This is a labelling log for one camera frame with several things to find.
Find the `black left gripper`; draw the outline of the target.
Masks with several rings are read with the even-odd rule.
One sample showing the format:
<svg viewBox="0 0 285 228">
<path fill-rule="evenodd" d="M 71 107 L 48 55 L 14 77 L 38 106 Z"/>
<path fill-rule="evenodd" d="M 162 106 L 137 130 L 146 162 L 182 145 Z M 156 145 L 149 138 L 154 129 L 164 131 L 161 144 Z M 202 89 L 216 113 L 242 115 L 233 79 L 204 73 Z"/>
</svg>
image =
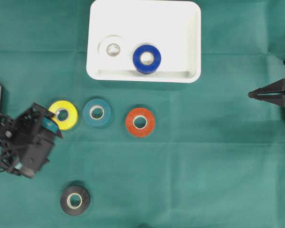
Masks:
<svg viewBox="0 0 285 228">
<path fill-rule="evenodd" d="M 24 145 L 16 142 L 19 130 L 38 130 L 39 137 L 49 137 L 50 134 L 63 139 L 62 133 L 55 121 L 54 114 L 43 106 L 33 103 L 16 119 L 0 113 L 0 172 L 23 173 L 24 166 L 20 162 L 18 150 Z"/>
</svg>

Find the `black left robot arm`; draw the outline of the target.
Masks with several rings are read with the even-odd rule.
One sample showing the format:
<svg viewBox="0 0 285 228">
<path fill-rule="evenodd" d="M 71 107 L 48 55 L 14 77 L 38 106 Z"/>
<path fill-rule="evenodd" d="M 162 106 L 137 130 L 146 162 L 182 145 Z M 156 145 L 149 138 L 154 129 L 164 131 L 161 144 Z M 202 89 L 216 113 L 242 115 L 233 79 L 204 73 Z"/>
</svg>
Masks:
<svg viewBox="0 0 285 228">
<path fill-rule="evenodd" d="M 36 103 L 16 119 L 0 111 L 0 172 L 34 178 L 48 163 L 55 138 L 62 138 L 54 116 Z"/>
</svg>

